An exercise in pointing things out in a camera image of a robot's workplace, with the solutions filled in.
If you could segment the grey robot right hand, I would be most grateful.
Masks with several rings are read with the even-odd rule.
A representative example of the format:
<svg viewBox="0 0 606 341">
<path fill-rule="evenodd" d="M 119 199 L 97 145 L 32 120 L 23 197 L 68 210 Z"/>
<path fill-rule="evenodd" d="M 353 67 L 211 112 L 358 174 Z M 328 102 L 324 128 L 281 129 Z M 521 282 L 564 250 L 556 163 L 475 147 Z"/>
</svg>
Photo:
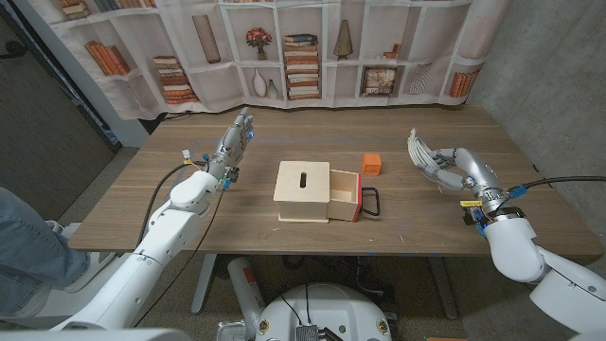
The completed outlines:
<svg viewBox="0 0 606 341">
<path fill-rule="evenodd" d="M 450 189 L 469 188 L 483 203 L 502 202 L 505 192 L 492 168 L 477 154 L 465 148 L 423 152 L 415 166 L 430 180 Z"/>
</svg>

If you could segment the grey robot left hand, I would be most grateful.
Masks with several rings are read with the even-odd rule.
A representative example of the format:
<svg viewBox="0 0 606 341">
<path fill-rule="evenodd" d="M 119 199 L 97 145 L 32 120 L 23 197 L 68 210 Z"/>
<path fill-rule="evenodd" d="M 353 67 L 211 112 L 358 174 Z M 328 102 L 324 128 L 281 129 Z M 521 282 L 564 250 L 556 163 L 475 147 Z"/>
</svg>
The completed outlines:
<svg viewBox="0 0 606 341">
<path fill-rule="evenodd" d="M 209 159 L 207 172 L 217 180 L 236 168 L 243 159 L 247 144 L 254 137 L 253 117 L 244 107 L 220 139 L 217 150 Z"/>
</svg>

